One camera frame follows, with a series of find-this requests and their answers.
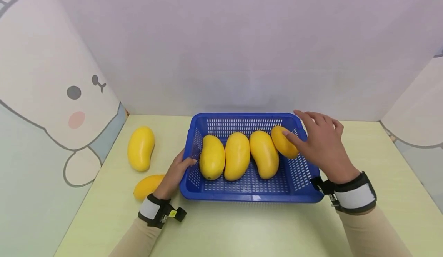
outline light green table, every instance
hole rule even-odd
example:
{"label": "light green table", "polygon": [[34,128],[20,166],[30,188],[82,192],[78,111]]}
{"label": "light green table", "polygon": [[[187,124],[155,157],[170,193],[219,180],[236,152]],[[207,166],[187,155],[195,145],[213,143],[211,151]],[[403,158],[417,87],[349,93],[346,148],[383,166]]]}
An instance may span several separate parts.
{"label": "light green table", "polygon": [[[56,257],[106,257],[137,215],[134,186],[165,173],[183,148],[190,117],[129,116],[78,210]],[[155,133],[151,168],[131,169],[129,137],[139,126]],[[365,170],[384,210],[413,256],[443,256],[443,216],[378,122],[343,122],[343,143]],[[187,201],[182,223],[170,220],[151,256],[351,256],[338,215],[325,197],[318,204]]]}

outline yellow mango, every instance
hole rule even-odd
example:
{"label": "yellow mango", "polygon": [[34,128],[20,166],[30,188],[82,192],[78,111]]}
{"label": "yellow mango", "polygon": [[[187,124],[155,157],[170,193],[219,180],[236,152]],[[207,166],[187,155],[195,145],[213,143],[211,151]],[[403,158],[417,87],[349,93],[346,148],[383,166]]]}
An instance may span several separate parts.
{"label": "yellow mango", "polygon": [[271,130],[271,138],[277,150],[286,158],[294,159],[298,156],[298,149],[283,135],[283,131],[288,131],[283,126],[274,126]]}
{"label": "yellow mango", "polygon": [[235,181],[245,174],[250,163],[251,150],[248,137],[240,132],[232,133],[226,142],[225,153],[225,179]]}
{"label": "yellow mango", "polygon": [[271,136],[264,131],[253,132],[250,137],[250,147],[260,177],[272,178],[278,170],[279,156]]}
{"label": "yellow mango", "polygon": [[128,144],[128,160],[133,169],[139,172],[149,169],[154,144],[154,132],[151,128],[139,127],[132,133]]}
{"label": "yellow mango", "polygon": [[203,138],[199,166],[200,172],[208,180],[215,180],[222,175],[225,168],[225,148],[217,137],[206,135]]}
{"label": "yellow mango", "polygon": [[157,174],[143,178],[134,188],[134,197],[140,201],[144,200],[157,189],[164,177],[164,174]]}

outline forearm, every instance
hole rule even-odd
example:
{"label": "forearm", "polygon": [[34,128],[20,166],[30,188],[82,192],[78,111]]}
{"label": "forearm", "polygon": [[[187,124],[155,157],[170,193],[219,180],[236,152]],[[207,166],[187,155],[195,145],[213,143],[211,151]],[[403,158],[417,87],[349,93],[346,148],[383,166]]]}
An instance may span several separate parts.
{"label": "forearm", "polygon": [[148,227],[146,222],[137,217],[110,257],[147,257],[160,232],[160,228]]}
{"label": "forearm", "polygon": [[378,207],[361,215],[337,213],[354,257],[412,256]]}

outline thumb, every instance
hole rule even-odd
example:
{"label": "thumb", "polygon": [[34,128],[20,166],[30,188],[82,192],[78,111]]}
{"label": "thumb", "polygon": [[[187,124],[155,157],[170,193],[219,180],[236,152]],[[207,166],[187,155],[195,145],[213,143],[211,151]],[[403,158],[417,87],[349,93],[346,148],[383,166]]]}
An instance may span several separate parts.
{"label": "thumb", "polygon": [[184,169],[186,169],[187,167],[192,166],[193,164],[195,164],[197,161],[195,159],[192,159],[190,157],[184,159],[181,163],[180,166],[183,167]]}
{"label": "thumb", "polygon": [[283,131],[283,135],[285,135],[285,137],[288,139],[288,141],[290,141],[292,144],[295,145],[295,147],[298,148],[298,150],[302,149],[306,146],[306,143],[302,140],[300,140],[300,138],[297,137],[297,135],[295,135],[294,133],[291,133],[289,131]]}

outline wrist strap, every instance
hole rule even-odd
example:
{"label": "wrist strap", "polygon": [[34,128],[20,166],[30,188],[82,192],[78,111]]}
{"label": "wrist strap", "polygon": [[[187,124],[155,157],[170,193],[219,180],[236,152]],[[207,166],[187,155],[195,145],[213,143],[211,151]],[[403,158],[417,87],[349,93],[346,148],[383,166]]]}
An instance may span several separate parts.
{"label": "wrist strap", "polygon": [[148,223],[149,227],[163,228],[168,217],[174,217],[181,222],[186,216],[186,211],[178,207],[172,207],[171,199],[158,199],[153,194],[149,194],[140,206],[138,217]]}
{"label": "wrist strap", "polygon": [[311,179],[316,190],[328,195],[332,206],[338,211],[358,214],[371,210],[376,205],[377,195],[365,172],[345,184],[335,184],[321,177]]}

